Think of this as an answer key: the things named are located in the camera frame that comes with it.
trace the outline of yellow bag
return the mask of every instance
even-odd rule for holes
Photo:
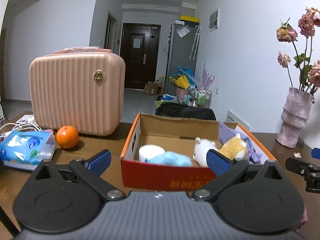
[[[169,77],[173,83],[175,83],[178,87],[181,87],[182,89],[187,89],[190,86],[190,83],[186,76],[182,76],[179,74],[178,79],[174,79],[173,77]]]

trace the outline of suitcase handle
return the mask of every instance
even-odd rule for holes
[[[105,52],[105,53],[112,53],[111,49],[101,49],[99,47],[73,47],[69,49],[59,50],[56,51],[54,54],[65,54],[65,53],[76,53],[76,52]]]

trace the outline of black bag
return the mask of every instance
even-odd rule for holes
[[[156,110],[156,115],[169,117],[195,118],[202,120],[216,120],[212,109],[185,106],[175,103],[163,102]]]

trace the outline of red box side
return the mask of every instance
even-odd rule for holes
[[[216,178],[209,168],[173,167],[121,160],[126,187],[153,190],[194,191]]]

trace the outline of cardboard box on floor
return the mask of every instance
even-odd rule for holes
[[[236,123],[226,125],[250,137],[256,152],[262,154],[262,163],[268,159],[275,160],[244,127]],[[216,121],[138,114],[120,157],[124,186],[171,191],[193,191],[202,187],[216,175],[209,168],[199,167],[193,161],[195,138],[215,141],[220,148],[218,130],[219,123]],[[166,151],[187,155],[194,166],[173,167],[142,163],[139,161],[139,148],[145,144],[159,145]]]
[[[146,84],[143,94],[147,96],[163,96],[164,84],[160,83],[149,83]]]

